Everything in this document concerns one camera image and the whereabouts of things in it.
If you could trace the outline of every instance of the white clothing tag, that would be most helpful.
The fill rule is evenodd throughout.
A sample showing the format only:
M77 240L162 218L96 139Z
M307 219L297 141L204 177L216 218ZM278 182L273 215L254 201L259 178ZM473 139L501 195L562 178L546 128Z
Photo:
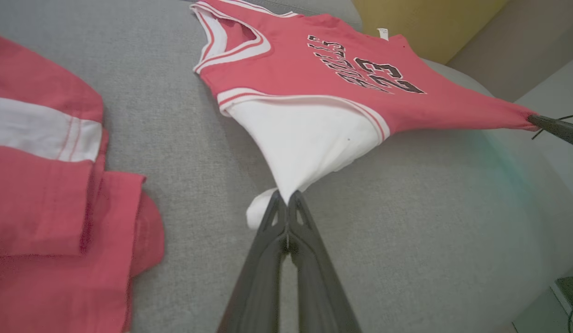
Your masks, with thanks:
M380 36L381 38L383 38L384 40L387 40L387 41L390 40L390 38L389 38L390 32L387 31L386 28L377 28L377 30L379 30L379 36Z

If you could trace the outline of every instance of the white wall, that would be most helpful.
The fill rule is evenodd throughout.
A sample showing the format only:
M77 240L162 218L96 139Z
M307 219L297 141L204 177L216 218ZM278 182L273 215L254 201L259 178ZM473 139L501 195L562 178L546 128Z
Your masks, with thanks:
M573 114L573 60L515 103L551 118ZM573 194L573 145L549 133L533 142Z

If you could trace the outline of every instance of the gray fabric surface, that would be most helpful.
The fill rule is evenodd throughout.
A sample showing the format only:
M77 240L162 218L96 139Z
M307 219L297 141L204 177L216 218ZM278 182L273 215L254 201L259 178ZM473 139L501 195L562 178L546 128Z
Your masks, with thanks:
M215 331L255 234L245 210L274 185L254 141L192 73L206 37L188 6L0 0L0 35L102 95L107 168L149 178L166 253L134 284L133 333ZM549 171L520 170L481 131L414 131L306 192L366 333L489 333L572 265L572 226L547 222L572 220L564 186L541 196L546 180L530 179L551 182ZM297 331L287 267L284 333Z
M356 31L362 31L362 20L351 0L250 0L274 13L293 11L312 16L329 13L342 19Z

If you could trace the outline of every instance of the jersey armhole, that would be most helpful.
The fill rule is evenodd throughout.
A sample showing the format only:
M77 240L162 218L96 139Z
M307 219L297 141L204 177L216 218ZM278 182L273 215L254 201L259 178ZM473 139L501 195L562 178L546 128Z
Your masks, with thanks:
M197 2L192 4L190 8L200 21L208 39L207 44L202 48L198 64L193 68L194 72L200 74L202 69L208 66L236 62L270 52L272 48L270 41L259 30L244 21L231 17L206 2ZM248 29L254 38L227 50L232 41L230 41L225 27L221 24L222 20L232 21L240 27Z

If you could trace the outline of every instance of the jersey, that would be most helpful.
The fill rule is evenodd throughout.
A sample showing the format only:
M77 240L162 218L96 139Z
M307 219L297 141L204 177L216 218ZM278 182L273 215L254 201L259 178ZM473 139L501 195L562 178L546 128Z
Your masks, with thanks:
M276 15L242 0L201 0L192 10L208 36L194 70L222 112L313 96L362 113L382 140L413 129L536 129L527 120L535 112L447 80L401 35L388 41L328 14Z

